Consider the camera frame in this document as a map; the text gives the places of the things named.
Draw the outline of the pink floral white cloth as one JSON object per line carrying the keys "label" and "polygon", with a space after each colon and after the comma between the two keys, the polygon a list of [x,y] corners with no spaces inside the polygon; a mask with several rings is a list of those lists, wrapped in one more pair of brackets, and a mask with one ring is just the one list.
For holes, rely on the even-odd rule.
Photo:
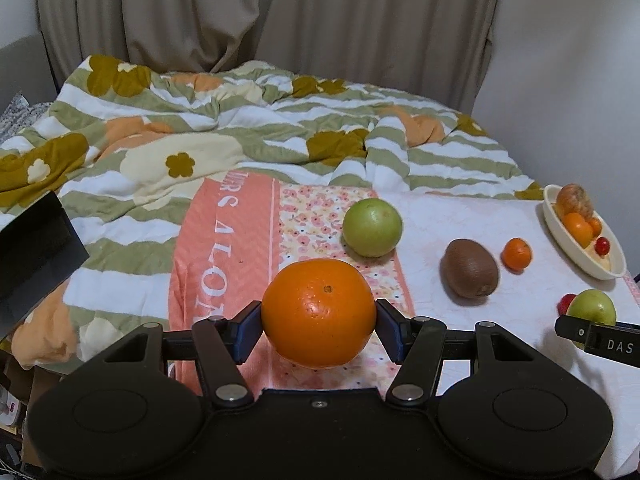
{"label": "pink floral white cloth", "polygon": [[[344,244],[349,208],[371,196],[367,188],[282,183],[232,171],[206,179],[182,222],[168,292],[173,330],[213,315],[231,318],[262,298],[286,266],[307,259],[349,263],[374,296],[405,316],[437,318],[454,330],[480,321],[502,325],[596,390],[614,417],[612,439],[598,467],[613,478],[639,463],[639,373],[590,356],[555,335],[561,299],[600,289],[622,322],[637,323],[639,289],[632,278],[599,281],[578,269],[552,240],[542,208],[527,200],[483,200],[437,194],[384,192],[402,220],[399,244],[388,255],[363,259]],[[474,240],[500,258],[520,238],[533,253],[524,270],[497,269],[486,297],[471,294],[472,274],[447,257],[455,240]]]}

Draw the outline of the brown kiwi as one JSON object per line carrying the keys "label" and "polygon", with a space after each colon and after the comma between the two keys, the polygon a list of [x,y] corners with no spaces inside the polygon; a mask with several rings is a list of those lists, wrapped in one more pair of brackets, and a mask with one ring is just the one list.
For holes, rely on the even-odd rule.
{"label": "brown kiwi", "polygon": [[465,299],[488,297],[499,284],[496,259],[483,245],[468,238],[457,238],[448,244],[440,270],[449,288]]}

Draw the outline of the small mandarin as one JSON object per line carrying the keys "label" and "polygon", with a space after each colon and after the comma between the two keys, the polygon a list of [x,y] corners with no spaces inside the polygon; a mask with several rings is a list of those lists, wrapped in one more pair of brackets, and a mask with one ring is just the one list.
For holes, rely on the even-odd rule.
{"label": "small mandarin", "polygon": [[532,263],[532,248],[522,238],[511,238],[503,247],[501,260],[509,270],[523,272]]}

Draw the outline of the cream oval dish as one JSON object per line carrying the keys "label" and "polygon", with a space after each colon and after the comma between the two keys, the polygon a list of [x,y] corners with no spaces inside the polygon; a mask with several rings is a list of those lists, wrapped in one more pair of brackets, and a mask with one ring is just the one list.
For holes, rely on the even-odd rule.
{"label": "cream oval dish", "polygon": [[575,263],[580,270],[583,270],[592,278],[600,281],[623,278],[627,273],[626,257],[620,242],[606,221],[597,212],[593,213],[601,221],[601,235],[610,242],[610,251],[605,257],[605,260],[608,260],[608,266],[602,266],[597,260],[599,255],[595,252],[590,252],[588,248],[582,248],[578,241],[570,235],[570,232],[567,231],[555,212],[556,196],[560,191],[561,187],[559,185],[548,184],[544,188],[544,201],[542,202],[542,216],[555,243],[559,245],[559,248],[562,249],[572,263]]}

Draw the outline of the large orange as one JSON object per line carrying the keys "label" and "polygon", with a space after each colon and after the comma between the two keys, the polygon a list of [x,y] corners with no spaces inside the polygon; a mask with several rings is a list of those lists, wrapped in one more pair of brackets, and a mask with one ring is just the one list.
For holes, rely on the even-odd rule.
{"label": "large orange", "polygon": [[262,296],[262,328],[283,359],[308,368],[352,361],[374,330],[366,279],[349,263],[309,259],[281,270]]}

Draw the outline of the red cherry tomato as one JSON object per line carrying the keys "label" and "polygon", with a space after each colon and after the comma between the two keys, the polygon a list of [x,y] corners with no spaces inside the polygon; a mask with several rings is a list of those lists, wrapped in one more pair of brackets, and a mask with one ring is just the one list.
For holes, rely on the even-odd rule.
{"label": "red cherry tomato", "polygon": [[604,258],[611,251],[611,243],[605,236],[600,236],[594,242],[594,251],[596,254]]}
{"label": "red cherry tomato", "polygon": [[572,301],[576,298],[576,294],[566,294],[559,301],[556,308],[558,309],[558,315],[566,315],[567,310],[570,307]]}

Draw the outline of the medium orange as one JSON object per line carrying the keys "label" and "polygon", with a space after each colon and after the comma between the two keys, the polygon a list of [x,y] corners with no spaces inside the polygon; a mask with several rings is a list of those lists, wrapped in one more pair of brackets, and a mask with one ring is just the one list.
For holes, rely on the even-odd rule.
{"label": "medium orange", "polygon": [[572,211],[566,214],[562,223],[570,236],[581,248],[587,248],[593,240],[593,229],[588,220],[578,212]]}

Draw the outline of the tiny mandarin in dish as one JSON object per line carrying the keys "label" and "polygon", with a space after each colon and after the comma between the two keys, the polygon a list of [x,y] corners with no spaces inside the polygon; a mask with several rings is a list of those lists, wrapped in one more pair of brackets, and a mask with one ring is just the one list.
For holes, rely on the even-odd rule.
{"label": "tiny mandarin in dish", "polygon": [[602,223],[601,223],[601,221],[596,216],[592,216],[588,220],[588,223],[591,226],[593,237],[594,238],[599,237],[601,235],[601,232],[602,232]]}

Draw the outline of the beige curtain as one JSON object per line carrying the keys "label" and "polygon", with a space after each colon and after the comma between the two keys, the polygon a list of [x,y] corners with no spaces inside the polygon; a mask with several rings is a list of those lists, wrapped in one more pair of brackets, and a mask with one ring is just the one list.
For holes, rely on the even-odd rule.
{"label": "beige curtain", "polygon": [[261,60],[473,106],[498,0],[37,0],[55,77],[107,54],[158,72]]}

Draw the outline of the small green apple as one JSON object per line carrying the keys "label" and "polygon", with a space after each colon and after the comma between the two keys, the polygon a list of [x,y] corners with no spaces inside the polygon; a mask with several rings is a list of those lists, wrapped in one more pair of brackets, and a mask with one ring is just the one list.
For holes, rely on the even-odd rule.
{"label": "small green apple", "polygon": [[342,237],[345,244],[364,258],[380,258],[392,252],[404,230],[394,206],[380,198],[365,198],[346,212]]}

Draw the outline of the reddish yellow apple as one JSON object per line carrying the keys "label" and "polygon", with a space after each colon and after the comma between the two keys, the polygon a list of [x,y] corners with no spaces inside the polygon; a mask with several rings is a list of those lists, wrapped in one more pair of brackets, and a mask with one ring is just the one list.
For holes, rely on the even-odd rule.
{"label": "reddish yellow apple", "polygon": [[560,218],[571,212],[580,214],[585,220],[593,216],[593,204],[585,189],[576,183],[562,186],[556,196],[554,210]]}

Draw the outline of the large green apple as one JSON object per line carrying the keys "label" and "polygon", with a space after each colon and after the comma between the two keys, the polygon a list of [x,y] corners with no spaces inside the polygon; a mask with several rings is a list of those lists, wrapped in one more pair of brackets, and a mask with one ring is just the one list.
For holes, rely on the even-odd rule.
{"label": "large green apple", "polygon": [[612,299],[597,289],[580,292],[568,306],[566,314],[607,326],[614,326],[617,321]]}

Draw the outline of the striped flower duvet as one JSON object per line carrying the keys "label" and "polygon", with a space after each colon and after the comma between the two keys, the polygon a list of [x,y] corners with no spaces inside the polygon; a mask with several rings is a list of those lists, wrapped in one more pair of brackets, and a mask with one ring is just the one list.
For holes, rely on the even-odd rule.
{"label": "striped flower duvet", "polygon": [[193,196],[243,171],[302,191],[288,232],[322,256],[357,188],[542,195],[472,117],[422,96],[260,61],[158,74],[91,55],[42,113],[1,127],[2,221],[54,193],[89,254],[14,330],[18,364],[67,374],[139,324],[166,323]]}

